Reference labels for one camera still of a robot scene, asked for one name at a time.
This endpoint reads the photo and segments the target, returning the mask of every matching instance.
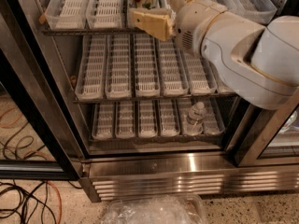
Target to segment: floor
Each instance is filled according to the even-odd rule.
[[[12,180],[0,180],[0,193]],[[23,189],[31,191],[40,182],[16,180],[16,184]],[[68,182],[52,182],[61,195],[62,199],[62,224],[93,224],[101,223],[101,217],[106,213],[110,203],[91,203],[82,189],[73,188]],[[59,205],[57,193],[53,188],[48,189],[47,205],[52,209],[55,216],[58,216]],[[45,187],[39,189],[35,196],[40,200],[45,200]],[[284,191],[272,193],[255,193],[233,196],[202,196],[203,206],[206,210],[206,218],[209,224],[213,223],[246,223],[246,224],[297,224],[299,223],[299,192]],[[0,194],[0,209],[13,208],[19,203],[17,191]],[[36,201],[29,202],[29,213],[34,209]],[[29,223],[41,222],[42,205],[40,204]],[[17,214],[1,219],[0,223],[20,223]],[[44,213],[44,223],[54,223],[50,212]]]

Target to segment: plastic bag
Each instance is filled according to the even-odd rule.
[[[206,224],[201,199],[195,195],[159,196],[111,203],[101,224]]]

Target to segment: bottle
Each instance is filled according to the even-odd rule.
[[[196,136],[203,133],[203,121],[206,117],[205,104],[202,102],[197,102],[193,105],[187,116],[187,135]]]

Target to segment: metal base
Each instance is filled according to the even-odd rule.
[[[88,173],[89,185],[81,184],[91,201],[299,189],[298,165],[237,168],[228,157],[215,153],[93,161]]]

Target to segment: refrigerator door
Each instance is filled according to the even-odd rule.
[[[299,91],[277,111],[263,110],[235,155],[239,166],[299,163]]]
[[[77,139],[6,0],[0,0],[0,12],[0,82],[5,88],[1,89],[0,98],[0,178],[78,179],[82,169],[79,158],[83,154]],[[7,118],[14,111],[19,113],[10,122]],[[33,146],[26,148],[34,138],[17,136],[18,125],[20,129],[28,128],[24,135],[39,140],[33,144],[34,151]]]

